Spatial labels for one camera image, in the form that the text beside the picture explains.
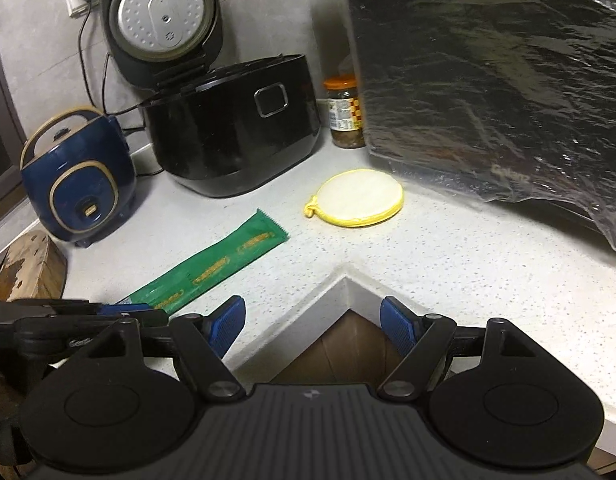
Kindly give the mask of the green chopstick wrapper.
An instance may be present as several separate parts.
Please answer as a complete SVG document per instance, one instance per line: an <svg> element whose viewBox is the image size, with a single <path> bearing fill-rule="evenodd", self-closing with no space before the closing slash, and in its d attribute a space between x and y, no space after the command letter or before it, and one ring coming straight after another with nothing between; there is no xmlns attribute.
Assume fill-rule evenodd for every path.
<svg viewBox="0 0 616 480"><path fill-rule="evenodd" d="M118 304L146 304L173 315L287 240L288 233L258 209L218 243L131 292Z"/></svg>

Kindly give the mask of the round wooden chopping block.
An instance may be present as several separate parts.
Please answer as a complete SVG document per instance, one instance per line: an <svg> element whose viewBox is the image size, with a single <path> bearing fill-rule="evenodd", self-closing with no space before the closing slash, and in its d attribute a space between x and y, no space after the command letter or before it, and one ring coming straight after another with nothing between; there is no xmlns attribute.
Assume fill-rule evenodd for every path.
<svg viewBox="0 0 616 480"><path fill-rule="evenodd" d="M67 278L67 259L50 235L23 234L8 247L0 264L0 300L60 299Z"/></svg>

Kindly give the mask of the yellow round pot holder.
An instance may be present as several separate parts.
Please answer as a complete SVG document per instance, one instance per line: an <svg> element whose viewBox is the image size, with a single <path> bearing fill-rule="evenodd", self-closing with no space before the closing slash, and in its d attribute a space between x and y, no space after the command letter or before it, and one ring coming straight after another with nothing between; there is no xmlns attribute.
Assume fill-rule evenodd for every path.
<svg viewBox="0 0 616 480"><path fill-rule="evenodd" d="M302 213L333 226L364 228L393 218L403 204L403 186L390 174L355 169L325 181L303 206Z"/></svg>

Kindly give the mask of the blue rice cooker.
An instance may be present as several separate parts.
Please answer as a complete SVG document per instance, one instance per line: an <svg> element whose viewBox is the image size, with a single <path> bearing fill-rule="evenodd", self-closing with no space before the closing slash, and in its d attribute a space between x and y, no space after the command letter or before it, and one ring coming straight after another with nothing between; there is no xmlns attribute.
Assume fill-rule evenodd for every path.
<svg viewBox="0 0 616 480"><path fill-rule="evenodd" d="M40 126L20 153L20 175L44 229L78 247L128 217L137 188L122 127L92 106L65 110Z"/></svg>

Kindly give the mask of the black rice cooker open lid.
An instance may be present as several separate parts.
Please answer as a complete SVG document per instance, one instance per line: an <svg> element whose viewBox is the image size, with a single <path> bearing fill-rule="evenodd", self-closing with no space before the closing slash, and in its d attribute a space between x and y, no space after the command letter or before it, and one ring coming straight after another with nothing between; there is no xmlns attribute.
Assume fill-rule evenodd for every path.
<svg viewBox="0 0 616 480"><path fill-rule="evenodd" d="M220 0L101 0L110 54L159 166L208 197L253 191L309 157L320 114L302 54L213 66Z"/></svg>

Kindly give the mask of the glass jar orange lid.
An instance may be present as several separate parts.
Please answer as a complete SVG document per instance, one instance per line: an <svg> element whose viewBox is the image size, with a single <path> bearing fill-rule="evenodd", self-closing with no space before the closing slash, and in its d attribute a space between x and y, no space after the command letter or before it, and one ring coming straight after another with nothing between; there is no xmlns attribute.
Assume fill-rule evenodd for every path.
<svg viewBox="0 0 616 480"><path fill-rule="evenodd" d="M364 148L363 117L357 78L353 74L323 81L329 104L329 130L339 148Z"/></svg>

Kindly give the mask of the foil-covered microwave oven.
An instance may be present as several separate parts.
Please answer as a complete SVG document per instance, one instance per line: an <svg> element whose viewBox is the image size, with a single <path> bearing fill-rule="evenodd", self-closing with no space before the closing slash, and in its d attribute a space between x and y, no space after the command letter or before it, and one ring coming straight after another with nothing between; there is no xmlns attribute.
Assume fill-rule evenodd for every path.
<svg viewBox="0 0 616 480"><path fill-rule="evenodd" d="M371 153L581 211L616 252L616 0L346 0Z"/></svg>

